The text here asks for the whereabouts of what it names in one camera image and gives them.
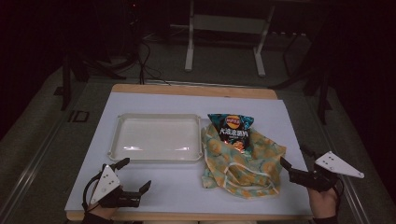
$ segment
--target cloth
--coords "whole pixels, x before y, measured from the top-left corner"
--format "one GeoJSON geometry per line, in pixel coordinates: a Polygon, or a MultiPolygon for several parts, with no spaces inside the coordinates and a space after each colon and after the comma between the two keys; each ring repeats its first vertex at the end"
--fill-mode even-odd
{"type": "Polygon", "coordinates": [[[219,140],[210,124],[203,129],[205,172],[203,186],[221,187],[242,198],[273,197],[279,193],[280,157],[286,148],[250,128],[251,155],[246,157],[232,145],[219,140]]]}

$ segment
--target plastic tray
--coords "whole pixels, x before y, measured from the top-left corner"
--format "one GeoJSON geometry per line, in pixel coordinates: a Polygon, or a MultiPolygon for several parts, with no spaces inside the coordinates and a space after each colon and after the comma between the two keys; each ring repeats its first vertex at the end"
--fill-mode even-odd
{"type": "Polygon", "coordinates": [[[123,114],[108,156],[113,161],[198,161],[200,117],[193,114],[123,114]]]}

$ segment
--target chip bag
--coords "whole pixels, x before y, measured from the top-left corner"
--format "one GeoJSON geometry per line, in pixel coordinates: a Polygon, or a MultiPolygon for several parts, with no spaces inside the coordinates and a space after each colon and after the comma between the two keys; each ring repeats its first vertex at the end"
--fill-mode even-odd
{"type": "Polygon", "coordinates": [[[250,158],[250,126],[254,118],[243,115],[208,114],[222,142],[232,145],[247,158],[250,158]]]}

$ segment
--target white triangular marker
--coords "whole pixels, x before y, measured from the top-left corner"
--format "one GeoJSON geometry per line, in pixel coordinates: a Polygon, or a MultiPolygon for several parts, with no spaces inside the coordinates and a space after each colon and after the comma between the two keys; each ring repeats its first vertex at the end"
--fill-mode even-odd
{"type": "Polygon", "coordinates": [[[92,195],[91,203],[97,203],[119,185],[119,178],[116,176],[111,167],[107,165],[103,170],[102,175],[99,179],[99,183],[96,186],[96,190],[92,195]]]}
{"type": "Polygon", "coordinates": [[[321,156],[315,163],[333,173],[364,178],[364,173],[358,171],[331,151],[321,156]]]}

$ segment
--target table leg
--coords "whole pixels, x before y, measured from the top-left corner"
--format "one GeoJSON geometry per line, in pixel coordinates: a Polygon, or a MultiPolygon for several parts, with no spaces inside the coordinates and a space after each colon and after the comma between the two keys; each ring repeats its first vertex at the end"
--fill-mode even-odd
{"type": "Polygon", "coordinates": [[[264,45],[265,37],[268,35],[268,28],[270,27],[271,19],[274,15],[275,7],[272,6],[264,26],[262,27],[260,43],[257,47],[253,48],[254,58],[256,61],[257,72],[259,77],[265,77],[264,65],[262,63],[262,46],[264,45]]]}
{"type": "Polygon", "coordinates": [[[192,71],[192,59],[194,56],[193,33],[194,33],[194,1],[190,0],[189,46],[187,47],[186,65],[184,66],[184,70],[186,72],[192,71]]]}

